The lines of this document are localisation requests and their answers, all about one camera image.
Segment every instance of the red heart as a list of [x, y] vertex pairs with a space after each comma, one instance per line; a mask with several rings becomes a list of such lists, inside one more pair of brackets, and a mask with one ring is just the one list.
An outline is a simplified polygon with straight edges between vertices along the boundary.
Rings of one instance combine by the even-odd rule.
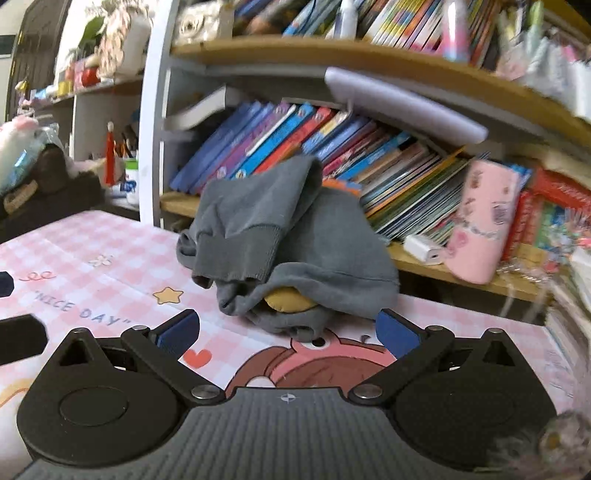
[[212, 353], [209, 350], [201, 350], [199, 353], [195, 350], [187, 350], [183, 355], [185, 363], [194, 369], [204, 367], [211, 359]]

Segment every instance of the table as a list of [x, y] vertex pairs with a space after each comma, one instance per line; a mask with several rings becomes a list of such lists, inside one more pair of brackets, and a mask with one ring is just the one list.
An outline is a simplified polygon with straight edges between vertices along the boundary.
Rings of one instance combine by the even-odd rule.
[[[342, 316], [325, 331], [325, 345], [293, 342], [266, 333], [217, 308], [215, 288], [196, 286], [176, 260], [177, 236], [105, 212], [83, 212], [0, 245], [0, 271], [15, 279], [15, 291], [0, 299], [0, 318], [32, 313], [42, 320], [49, 344], [35, 358], [0, 367], [0, 480], [12, 478], [30, 460], [15, 415], [28, 386], [65, 335], [88, 327], [96, 337], [119, 336], [133, 325], [156, 327], [184, 309], [201, 320], [199, 340], [181, 361], [222, 388], [338, 385], [349, 388], [389, 365], [394, 357], [367, 319]], [[421, 327], [438, 324], [456, 336], [480, 337], [489, 327], [505, 329], [538, 375], [558, 411], [570, 407], [574, 382], [568, 364], [544, 327], [400, 295], [392, 307]], [[357, 358], [344, 371], [331, 357]], [[321, 360], [330, 375], [304, 379], [294, 366]]]

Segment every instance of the gray sweatshirt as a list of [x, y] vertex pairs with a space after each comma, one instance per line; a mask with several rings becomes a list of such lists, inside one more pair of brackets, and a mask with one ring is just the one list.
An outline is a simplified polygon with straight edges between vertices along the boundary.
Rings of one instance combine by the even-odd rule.
[[[358, 199], [322, 187], [313, 157], [210, 182], [180, 234], [177, 258], [199, 286], [216, 283], [223, 313], [302, 342], [321, 336], [335, 311], [372, 319], [394, 307], [398, 294], [398, 271]], [[294, 287], [319, 305], [276, 312], [264, 298], [279, 287]]]

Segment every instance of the pink cylindrical container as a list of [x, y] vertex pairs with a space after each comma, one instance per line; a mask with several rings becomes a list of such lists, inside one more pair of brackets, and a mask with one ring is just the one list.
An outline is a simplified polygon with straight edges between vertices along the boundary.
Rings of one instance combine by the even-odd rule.
[[445, 265], [458, 278], [486, 284], [495, 275], [513, 221], [519, 174], [488, 160], [473, 160], [464, 183]]

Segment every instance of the yellow star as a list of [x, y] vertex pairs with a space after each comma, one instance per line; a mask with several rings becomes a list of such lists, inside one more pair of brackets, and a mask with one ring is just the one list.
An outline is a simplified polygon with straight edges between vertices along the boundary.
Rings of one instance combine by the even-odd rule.
[[152, 293], [152, 295], [158, 299], [158, 305], [162, 305], [163, 303], [181, 303], [181, 295], [183, 293], [183, 291], [166, 287], [164, 290]]

